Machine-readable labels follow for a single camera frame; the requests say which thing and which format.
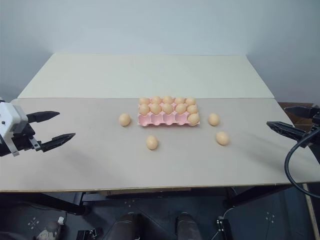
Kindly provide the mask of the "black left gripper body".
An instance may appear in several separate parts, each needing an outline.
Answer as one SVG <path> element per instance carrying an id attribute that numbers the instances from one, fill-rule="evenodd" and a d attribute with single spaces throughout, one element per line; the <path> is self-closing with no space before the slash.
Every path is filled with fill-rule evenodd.
<path id="1" fill-rule="evenodd" d="M 40 151 L 42 144 L 35 138 L 35 131 L 29 123 L 25 125 L 20 133 L 14 133 L 12 141 L 18 151 L 27 151 L 34 149 Z"/>

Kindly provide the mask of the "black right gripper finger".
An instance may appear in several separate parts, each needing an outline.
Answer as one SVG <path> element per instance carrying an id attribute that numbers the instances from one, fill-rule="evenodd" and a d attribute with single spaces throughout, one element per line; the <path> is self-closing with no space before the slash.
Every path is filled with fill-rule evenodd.
<path id="1" fill-rule="evenodd" d="M 267 121 L 266 125 L 277 134 L 297 142 L 301 141 L 307 135 L 304 130 L 295 128 L 293 125 L 281 121 Z"/>
<path id="2" fill-rule="evenodd" d="M 285 107 L 284 110 L 288 113 L 291 113 L 295 116 L 312 119 L 313 118 L 313 108 L 310 106 L 296 105 Z"/>

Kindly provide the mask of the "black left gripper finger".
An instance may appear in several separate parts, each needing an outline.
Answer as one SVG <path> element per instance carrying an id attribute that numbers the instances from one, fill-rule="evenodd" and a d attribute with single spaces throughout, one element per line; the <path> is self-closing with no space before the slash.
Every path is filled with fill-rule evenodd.
<path id="1" fill-rule="evenodd" d="M 62 134 L 59 136 L 56 136 L 52 138 L 50 141 L 42 143 L 41 144 L 41 150 L 43 152 L 47 152 L 50 150 L 53 150 L 55 148 L 58 148 L 71 140 L 76 134 L 75 133 L 67 133 L 67 134 Z"/>
<path id="2" fill-rule="evenodd" d="M 60 113 L 56 111 L 39 111 L 27 114 L 26 116 L 28 119 L 28 123 L 40 123 L 52 119 L 59 114 Z"/>

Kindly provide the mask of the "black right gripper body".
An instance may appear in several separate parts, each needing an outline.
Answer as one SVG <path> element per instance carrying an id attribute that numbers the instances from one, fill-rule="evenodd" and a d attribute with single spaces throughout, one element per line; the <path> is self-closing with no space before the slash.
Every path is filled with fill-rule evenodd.
<path id="1" fill-rule="evenodd" d="M 307 137 L 316 131 L 316 134 L 313 135 L 308 141 L 302 144 L 302 147 L 310 145 L 320 145 L 320 108 L 319 107 L 311 107 L 311 106 L 303 106 L 304 114 L 303 117 L 306 119 L 311 119 L 312 126 L 309 129 L 304 130 L 303 137 Z"/>

